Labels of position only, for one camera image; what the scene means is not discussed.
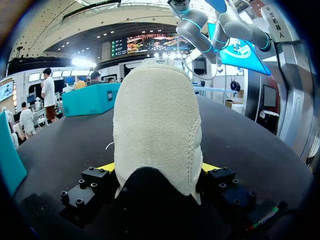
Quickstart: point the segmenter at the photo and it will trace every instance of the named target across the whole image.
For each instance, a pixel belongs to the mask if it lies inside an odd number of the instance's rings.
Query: ceiling
[[[78,57],[98,60],[101,59],[103,43],[141,35],[143,34],[142,32],[159,33],[158,30],[161,33],[176,33],[176,26],[149,22],[118,23],[100,26],[68,37],[45,51],[74,54]]]

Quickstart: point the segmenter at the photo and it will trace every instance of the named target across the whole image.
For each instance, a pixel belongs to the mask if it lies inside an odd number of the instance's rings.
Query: exhibition hall
[[[317,239],[318,4],[307,5],[5,1],[5,232]]]

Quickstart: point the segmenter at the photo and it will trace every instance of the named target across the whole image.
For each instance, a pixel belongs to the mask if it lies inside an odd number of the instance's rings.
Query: display screen
[[[277,102],[277,90],[267,85],[263,85],[263,106],[275,107]]]
[[[111,57],[134,53],[177,51],[177,42],[177,34],[155,33],[131,36],[112,41]],[[180,38],[179,48],[181,52],[189,52],[195,47],[187,40]]]
[[[208,24],[210,39],[214,38],[216,24]],[[220,51],[223,64],[250,69],[270,76],[271,72],[256,55],[255,46],[250,42],[240,39],[230,38],[228,46]]]
[[[0,102],[13,94],[13,82],[8,82],[0,86]]]
[[[35,95],[30,95],[30,96],[26,97],[26,101],[27,101],[28,104],[34,102],[35,100],[36,100],[36,96]]]
[[[75,77],[74,76],[65,76],[64,78],[63,78],[63,80],[64,80],[64,83],[65,84],[73,84],[74,82],[75,82]]]

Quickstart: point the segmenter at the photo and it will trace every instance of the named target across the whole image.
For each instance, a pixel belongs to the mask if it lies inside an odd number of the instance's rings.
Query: person
[[[77,77],[77,79],[78,79],[78,82],[75,84],[74,89],[77,90],[77,89],[82,89],[82,88],[84,88],[84,87],[86,86],[85,81],[83,81],[83,80],[81,79],[81,77],[79,77],[79,76]]]
[[[5,113],[5,118],[6,118],[6,122],[8,123],[9,132],[12,133],[13,131],[11,129],[11,126],[13,126],[12,121],[14,119],[14,115],[10,110],[7,110],[6,106],[2,107],[2,112]]]
[[[115,80],[112,77],[109,77],[108,84],[114,84]]]
[[[91,82],[88,83],[88,86],[103,84],[103,82],[99,80],[99,77],[100,77],[99,72],[94,71],[93,73],[91,73]]]
[[[22,111],[20,114],[19,123],[21,126],[23,126],[27,138],[31,138],[36,134],[34,116],[32,114],[32,111],[27,108],[27,104],[25,101],[21,104],[21,107]]]
[[[52,123],[57,121],[56,111],[55,111],[55,83],[53,78],[50,76],[51,69],[46,68],[43,71],[44,82],[41,91],[41,97],[44,98],[45,113],[48,120]]]

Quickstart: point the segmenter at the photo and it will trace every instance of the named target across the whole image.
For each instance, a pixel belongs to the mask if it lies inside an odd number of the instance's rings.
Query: monitor
[[[13,95],[13,82],[4,83],[0,86],[0,102]]]
[[[21,111],[17,112],[15,115],[13,115],[13,119],[14,119],[15,123],[20,120],[20,114],[21,114]]]
[[[65,76],[63,77],[64,83],[65,84],[73,84],[75,82],[75,77],[74,76]]]
[[[27,96],[26,97],[26,102],[29,104],[29,103],[32,103],[36,101],[36,96],[34,94],[30,95],[30,96]]]
[[[263,106],[275,107],[277,102],[277,90],[267,85],[263,85]]]

